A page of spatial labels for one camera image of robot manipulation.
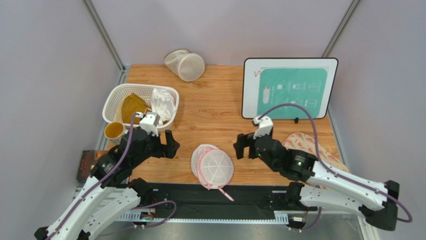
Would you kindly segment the white mesh laundry bag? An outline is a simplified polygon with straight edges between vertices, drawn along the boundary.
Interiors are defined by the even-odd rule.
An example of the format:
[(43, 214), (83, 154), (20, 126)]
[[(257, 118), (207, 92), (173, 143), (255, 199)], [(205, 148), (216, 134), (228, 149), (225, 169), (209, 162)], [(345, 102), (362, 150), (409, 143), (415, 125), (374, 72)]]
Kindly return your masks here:
[(218, 190), (228, 200), (234, 199), (224, 191), (234, 175), (234, 164), (229, 155), (211, 144), (199, 145), (191, 155), (191, 171), (207, 190)]

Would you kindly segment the white bra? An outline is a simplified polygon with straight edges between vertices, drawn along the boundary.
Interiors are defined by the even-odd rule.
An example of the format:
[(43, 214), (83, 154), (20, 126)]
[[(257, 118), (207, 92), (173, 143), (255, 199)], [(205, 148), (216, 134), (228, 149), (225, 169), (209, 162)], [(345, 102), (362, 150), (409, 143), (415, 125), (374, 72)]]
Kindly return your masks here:
[(170, 92), (162, 88), (154, 88), (151, 94), (151, 110), (159, 117), (159, 126), (164, 125), (177, 112), (176, 102)]

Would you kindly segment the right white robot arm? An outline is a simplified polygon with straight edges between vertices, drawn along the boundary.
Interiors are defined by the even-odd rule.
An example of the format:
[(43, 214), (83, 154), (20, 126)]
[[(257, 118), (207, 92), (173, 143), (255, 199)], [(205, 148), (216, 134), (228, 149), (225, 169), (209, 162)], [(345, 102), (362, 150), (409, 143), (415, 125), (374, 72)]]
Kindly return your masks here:
[(273, 172), (289, 179), (285, 202), (291, 209), (323, 208), (363, 217), (381, 230), (394, 231), (398, 221), (400, 185), (354, 176), (303, 150), (287, 149), (270, 135), (239, 134), (233, 145), (238, 159), (262, 160)]

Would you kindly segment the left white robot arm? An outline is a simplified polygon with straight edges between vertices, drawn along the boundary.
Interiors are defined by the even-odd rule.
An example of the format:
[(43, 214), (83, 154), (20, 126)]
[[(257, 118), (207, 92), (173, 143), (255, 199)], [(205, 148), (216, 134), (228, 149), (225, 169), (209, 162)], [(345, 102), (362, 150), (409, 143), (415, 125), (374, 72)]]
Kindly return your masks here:
[(132, 128), (120, 143), (101, 156), (92, 168), (85, 185), (65, 212), (51, 225), (38, 228), (37, 240), (94, 240), (111, 223), (133, 209), (154, 209), (172, 200), (154, 201), (153, 188), (142, 178), (133, 179), (118, 197), (104, 207), (101, 203), (133, 170), (149, 158), (173, 159), (180, 144), (171, 130), (165, 132), (166, 143), (159, 134), (141, 127)]

